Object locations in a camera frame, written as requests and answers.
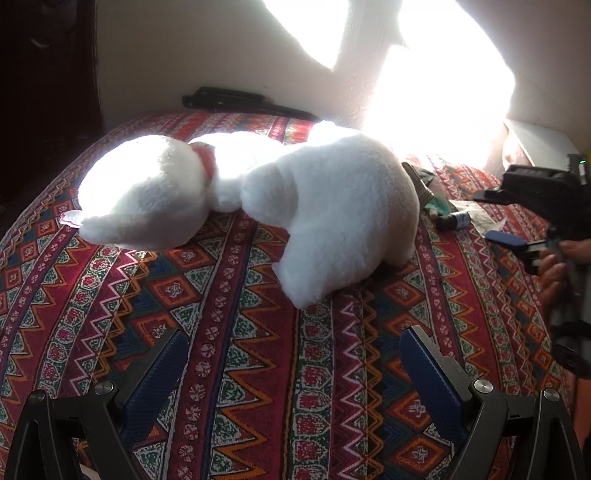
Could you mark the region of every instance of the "plush toy leg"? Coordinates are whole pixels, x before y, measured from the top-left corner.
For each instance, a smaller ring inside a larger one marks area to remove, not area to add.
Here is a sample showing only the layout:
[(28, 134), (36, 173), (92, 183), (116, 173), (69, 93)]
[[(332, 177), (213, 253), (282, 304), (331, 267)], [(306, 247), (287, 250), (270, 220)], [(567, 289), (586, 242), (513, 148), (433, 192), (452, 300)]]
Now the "plush toy leg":
[(414, 255), (414, 237), (417, 229), (407, 229), (391, 235), (391, 242), (384, 255), (388, 265), (399, 268), (406, 264)]
[(289, 228), (297, 208), (297, 191), (291, 172), (275, 163), (250, 172), (242, 184), (242, 209), (257, 222)]
[(214, 212), (235, 212), (242, 206), (240, 199), (242, 178), (221, 179), (215, 177), (209, 187), (209, 203)]
[(326, 295), (363, 280), (381, 261), (379, 245), (367, 238), (336, 234), (334, 226), (292, 232), (283, 257), (273, 264), (281, 288), (296, 308), (318, 303)]

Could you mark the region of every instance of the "blue gripper pad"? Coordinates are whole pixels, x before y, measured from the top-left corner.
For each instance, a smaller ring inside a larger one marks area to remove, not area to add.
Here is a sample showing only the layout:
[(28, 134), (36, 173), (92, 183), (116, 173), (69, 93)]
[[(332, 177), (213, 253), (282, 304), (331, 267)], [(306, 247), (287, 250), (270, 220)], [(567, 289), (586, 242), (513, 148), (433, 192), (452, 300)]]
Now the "blue gripper pad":
[[(431, 343), (431, 352), (424, 342)], [(426, 333), (421, 341), (412, 328), (403, 331), (400, 337), (400, 360), (439, 435), (452, 441), (456, 449), (460, 449), (468, 438), (464, 415), (465, 401), (433, 358), (435, 354), (439, 355), (439, 361), (448, 362), (447, 364), (454, 370), (459, 370), (457, 373), (460, 383), (466, 387), (467, 392), (467, 386), (470, 384), (469, 377), (454, 360), (439, 353)]]
[(189, 340), (181, 331), (176, 331), (123, 405), (124, 427), (119, 436), (128, 450), (148, 438), (164, 403), (183, 373), (188, 356)]
[(516, 247), (525, 247), (526, 243), (520, 236), (511, 235), (510, 233), (505, 232), (497, 232), (495, 230), (491, 230), (486, 233), (485, 238), (489, 242), (493, 242), (499, 245), (502, 245), (506, 248), (516, 248)]

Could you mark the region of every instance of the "plush toy head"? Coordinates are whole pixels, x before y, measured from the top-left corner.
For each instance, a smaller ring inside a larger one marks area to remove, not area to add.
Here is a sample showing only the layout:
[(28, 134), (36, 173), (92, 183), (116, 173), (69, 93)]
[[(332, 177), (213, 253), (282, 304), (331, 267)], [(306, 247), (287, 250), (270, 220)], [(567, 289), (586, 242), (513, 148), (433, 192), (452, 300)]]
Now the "plush toy head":
[(93, 244), (160, 251), (185, 244), (209, 214), (213, 153), (162, 135), (124, 142), (105, 154), (78, 190), (81, 210), (61, 223)]

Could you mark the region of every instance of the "bottle label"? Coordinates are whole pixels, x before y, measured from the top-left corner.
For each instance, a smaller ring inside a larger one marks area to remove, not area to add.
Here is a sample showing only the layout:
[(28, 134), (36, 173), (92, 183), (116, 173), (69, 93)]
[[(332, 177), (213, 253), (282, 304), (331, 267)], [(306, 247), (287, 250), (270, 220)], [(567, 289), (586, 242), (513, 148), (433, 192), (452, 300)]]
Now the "bottle label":
[(453, 214), (457, 220), (456, 230), (466, 228), (470, 225), (470, 214), (468, 212), (454, 212)]

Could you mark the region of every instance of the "black device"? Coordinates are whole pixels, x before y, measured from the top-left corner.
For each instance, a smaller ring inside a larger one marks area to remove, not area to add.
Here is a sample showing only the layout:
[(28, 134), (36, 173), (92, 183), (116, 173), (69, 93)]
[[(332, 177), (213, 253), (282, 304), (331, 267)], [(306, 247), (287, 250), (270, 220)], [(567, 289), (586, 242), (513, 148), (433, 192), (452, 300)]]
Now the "black device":
[(550, 223), (546, 239), (526, 243), (511, 235), (487, 239), (512, 250), (530, 274), (537, 273), (539, 251), (549, 248), (567, 265), (561, 297), (550, 313), (552, 355), (581, 378), (591, 378), (591, 269), (564, 257), (562, 240), (591, 238), (591, 173), (585, 155), (569, 155), (569, 170), (511, 165), (499, 187), (479, 190), (477, 202), (518, 203)]
[(486, 480), (503, 437), (516, 437), (506, 480), (584, 480), (585, 463), (560, 394), (508, 395), (470, 380), (419, 326), (400, 337), (400, 359), (441, 437), (456, 454), (446, 480)]
[(310, 122), (319, 122), (313, 113), (275, 105), (259, 93), (240, 92), (215, 87), (201, 87), (192, 95), (181, 98), (185, 108), (202, 108), (212, 112), (257, 113), (260, 115), (286, 116)]
[(74, 438), (88, 441), (101, 480), (144, 480), (128, 451), (148, 437), (188, 355), (187, 336), (169, 329), (117, 383), (100, 381), (79, 397), (32, 392), (12, 438), (5, 480), (86, 479)]

